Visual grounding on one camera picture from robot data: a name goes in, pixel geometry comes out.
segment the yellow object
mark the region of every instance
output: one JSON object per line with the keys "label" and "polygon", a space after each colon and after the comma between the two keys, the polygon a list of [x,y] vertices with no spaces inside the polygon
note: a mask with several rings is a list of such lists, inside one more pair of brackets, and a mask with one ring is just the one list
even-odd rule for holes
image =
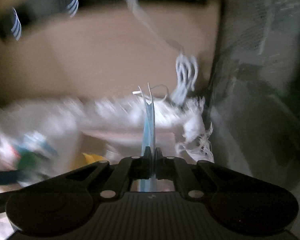
{"label": "yellow object", "polygon": [[103,161],[103,160],[107,161],[107,159],[105,157],[102,157],[100,155],[87,154],[87,153],[82,153],[82,154],[86,158],[87,164],[91,164],[91,163],[98,162],[98,161]]}

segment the black and white striped object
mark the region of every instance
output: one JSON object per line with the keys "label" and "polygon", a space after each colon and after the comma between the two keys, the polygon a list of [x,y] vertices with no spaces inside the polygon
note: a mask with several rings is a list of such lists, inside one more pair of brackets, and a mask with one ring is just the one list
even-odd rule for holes
{"label": "black and white striped object", "polygon": [[71,3],[67,5],[68,13],[70,14],[71,18],[77,13],[78,7],[79,7],[78,0],[72,0]]}
{"label": "black and white striped object", "polygon": [[56,14],[73,17],[78,7],[78,0],[25,0],[0,15],[0,37],[5,40],[12,35],[19,41],[29,26],[43,23]]}
{"label": "black and white striped object", "polygon": [[21,38],[22,27],[15,8],[12,8],[12,13],[13,13],[12,14],[13,27],[11,28],[11,32],[13,36],[16,38],[16,40],[18,41]]}

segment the white cable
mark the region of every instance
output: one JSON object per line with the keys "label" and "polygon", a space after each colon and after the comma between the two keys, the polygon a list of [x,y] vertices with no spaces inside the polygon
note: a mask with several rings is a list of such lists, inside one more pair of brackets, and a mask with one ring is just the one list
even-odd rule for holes
{"label": "white cable", "polygon": [[[138,4],[138,0],[125,1],[127,2],[128,8],[132,11],[133,15],[139,20],[140,23],[142,23],[148,30],[150,30],[151,33],[163,39],[170,47],[180,52],[179,56],[176,59],[176,71],[178,78],[177,87],[172,92],[170,99],[178,106],[183,105],[186,100],[188,91],[194,91],[194,84],[198,77],[198,63],[196,58],[191,56],[189,59],[184,55],[184,49],[178,42],[169,40],[160,34],[149,15]],[[165,100],[167,96],[169,96],[168,88],[163,100]]]}
{"label": "white cable", "polygon": [[188,91],[194,91],[194,84],[198,77],[198,63],[195,57],[190,59],[180,54],[176,59],[177,87],[171,93],[171,101],[177,105],[183,105]]}
{"label": "white cable", "polygon": [[[156,85],[154,87],[148,87],[149,88],[149,92],[151,92],[152,89],[154,89],[156,87],[160,87],[160,86],[163,86],[163,87],[166,88],[166,94],[164,95],[164,98],[160,100],[160,101],[165,101],[169,97],[169,89],[168,89],[168,87],[166,85],[159,84],[159,85]],[[141,89],[139,91],[133,91],[132,94],[133,95],[142,94],[142,91],[141,91]],[[149,97],[147,95],[143,95],[143,97],[146,98],[147,100],[151,101],[151,97]]]}

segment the brown cardboard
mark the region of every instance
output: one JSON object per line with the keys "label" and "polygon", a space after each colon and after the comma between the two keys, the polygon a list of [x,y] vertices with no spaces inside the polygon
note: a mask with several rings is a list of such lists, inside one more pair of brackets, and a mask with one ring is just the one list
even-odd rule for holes
{"label": "brown cardboard", "polygon": [[[0,0],[0,11],[20,0]],[[161,33],[199,58],[196,90],[207,85],[219,23],[219,0],[207,5],[142,4]],[[24,32],[19,42],[0,40],[0,104],[42,96],[100,98],[130,94],[140,85],[177,76],[178,52],[141,25],[124,3],[79,10]],[[155,95],[164,93],[155,91]]]}

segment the trash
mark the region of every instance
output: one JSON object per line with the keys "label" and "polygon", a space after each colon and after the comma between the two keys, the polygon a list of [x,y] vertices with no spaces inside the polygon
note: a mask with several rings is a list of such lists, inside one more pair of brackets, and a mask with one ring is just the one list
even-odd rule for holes
{"label": "trash", "polygon": [[[160,139],[165,134],[171,138],[164,155],[183,157],[189,163],[213,162],[208,141],[212,126],[206,131],[201,118],[204,103],[204,98],[187,98],[183,107],[177,107],[154,98],[155,145],[165,147]],[[136,155],[130,150],[123,152],[131,149],[127,148],[130,136],[135,142],[137,139],[134,147],[140,155],[145,114],[139,96],[85,103],[78,99],[19,101],[0,110],[1,169],[25,169],[31,176],[35,174],[33,182],[37,182],[78,168],[73,163],[82,133],[106,141],[103,151],[82,150],[79,155],[83,159],[82,153],[110,162]]]}

